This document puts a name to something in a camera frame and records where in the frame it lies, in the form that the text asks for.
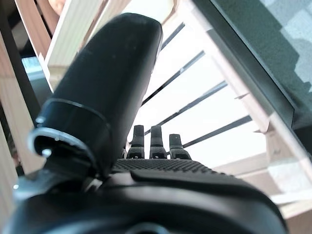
black plastic cover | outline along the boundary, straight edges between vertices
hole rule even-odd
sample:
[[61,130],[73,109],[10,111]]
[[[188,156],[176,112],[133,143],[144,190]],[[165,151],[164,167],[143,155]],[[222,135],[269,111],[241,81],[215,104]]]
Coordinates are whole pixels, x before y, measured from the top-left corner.
[[29,136],[39,155],[59,143],[86,153],[106,176],[141,106],[160,50],[158,21],[122,14],[108,22],[73,61]]

black cylinder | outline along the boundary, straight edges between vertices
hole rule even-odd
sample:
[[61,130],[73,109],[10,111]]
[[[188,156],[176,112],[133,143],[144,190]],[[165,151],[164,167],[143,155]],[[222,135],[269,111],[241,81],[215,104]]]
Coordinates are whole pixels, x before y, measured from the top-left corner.
[[154,19],[127,13],[108,22],[45,103],[30,148],[44,155],[60,143],[74,146],[107,175],[141,106],[161,41]]

wooden slat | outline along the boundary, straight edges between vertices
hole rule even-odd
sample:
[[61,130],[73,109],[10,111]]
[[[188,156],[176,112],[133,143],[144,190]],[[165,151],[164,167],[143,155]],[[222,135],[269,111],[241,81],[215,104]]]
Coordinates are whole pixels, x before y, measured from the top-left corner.
[[267,169],[239,175],[237,178],[254,185],[256,188],[263,191],[267,196],[281,194],[281,191],[277,187]]
[[95,24],[89,39],[100,30],[109,20],[119,15],[131,0],[108,0],[103,12],[100,14],[97,23]]
[[312,233],[312,211],[302,213],[286,220],[290,234],[310,234]]
[[59,21],[59,16],[52,9],[48,0],[37,0],[37,3],[42,11],[45,21],[47,22],[50,32],[53,35]]
[[28,150],[27,136],[33,128],[9,56],[0,36],[0,100],[25,173],[42,167],[43,158]]
[[14,210],[12,196],[17,173],[0,124],[0,230]]
[[302,200],[281,206],[280,211],[284,219],[296,217],[312,210],[312,200]]
[[51,38],[44,26],[35,2],[33,0],[15,0],[15,3],[37,57],[39,54],[42,54],[45,58]]
[[66,1],[45,58],[48,67],[71,64],[102,1]]
[[172,12],[173,0],[131,0],[123,13],[136,13],[163,23]]
[[230,175],[238,176],[241,174],[251,173],[253,171],[262,170],[267,168],[269,160],[266,153],[254,155],[252,157],[244,158],[234,162],[227,163],[213,170],[217,172],[224,172]]

black metal bar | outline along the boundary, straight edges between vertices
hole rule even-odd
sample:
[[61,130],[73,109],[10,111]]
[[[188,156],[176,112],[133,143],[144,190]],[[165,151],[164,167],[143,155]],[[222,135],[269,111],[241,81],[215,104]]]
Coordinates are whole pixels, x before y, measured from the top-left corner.
[[234,121],[234,122],[232,122],[232,123],[230,123],[228,125],[223,126],[222,128],[214,130],[211,133],[205,134],[205,135],[203,135],[203,136],[201,136],[201,137],[199,137],[199,138],[197,138],[195,140],[192,140],[192,141],[184,144],[183,147],[184,148],[189,147],[189,146],[194,145],[196,143],[199,143],[199,142],[201,142],[203,140],[207,140],[208,138],[211,138],[211,137],[214,137],[214,136],[216,136],[218,134],[226,132],[227,130],[239,127],[240,125],[243,125],[243,124],[248,123],[250,121],[252,121],[252,118],[250,116],[245,116],[245,117],[240,118],[240,119],[238,119],[238,120],[236,120],[236,121]]
[[174,81],[178,76],[180,76],[183,72],[189,69],[194,63],[196,63],[201,57],[205,55],[205,52],[202,50],[199,52],[194,58],[192,58],[188,63],[186,63],[182,68],[180,68],[169,80],[163,83],[158,89],[156,89],[151,95],[149,95],[143,102],[142,106],[152,99],[156,94],[158,94],[163,88],[165,88],[168,84]]
[[[182,114],[183,112],[191,109],[192,107],[196,106],[197,104],[199,104],[201,101],[205,100],[206,98],[210,97],[211,95],[217,93],[218,91],[220,91],[221,89],[223,89],[224,87],[226,87],[228,84],[223,81],[219,84],[217,84],[215,87],[213,87],[212,89],[208,90],[206,93],[204,93],[204,95],[200,96],[199,98],[195,99],[194,101],[190,102],[189,104],[187,104],[186,106],[184,106],[182,109],[180,109],[179,111],[175,112],[174,114],[172,114],[171,116],[167,117],[166,119],[164,119],[162,122],[160,122],[157,125],[163,125],[165,123],[167,123],[168,121],[170,121],[171,119],[177,117],[178,115]],[[144,135],[147,135],[151,132],[151,129],[149,129],[148,131],[146,131],[144,133]]]
[[166,47],[166,45],[169,44],[169,42],[171,42],[171,40],[184,28],[185,24],[181,23],[175,30],[173,33],[171,33],[171,35],[163,42],[162,46],[161,46],[161,50],[163,48]]
[[30,84],[24,66],[21,62],[18,48],[15,44],[8,20],[5,16],[3,6],[0,1],[0,31],[9,55],[19,88],[25,100],[30,117],[35,122],[35,119],[40,111],[40,105],[35,96],[34,90]]

wooden frame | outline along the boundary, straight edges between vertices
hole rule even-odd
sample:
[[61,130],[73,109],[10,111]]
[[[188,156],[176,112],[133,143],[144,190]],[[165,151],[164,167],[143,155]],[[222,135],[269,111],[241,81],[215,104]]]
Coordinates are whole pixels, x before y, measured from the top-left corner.
[[27,147],[27,136],[33,122],[20,91],[15,72],[11,65],[0,34],[0,101],[7,118],[13,140],[22,161],[25,173],[42,167],[44,159],[34,155]]
[[45,58],[51,38],[35,2],[33,0],[15,0],[15,3],[37,57],[42,54]]
[[14,210],[12,196],[13,185],[17,181],[17,173],[0,124],[0,230]]

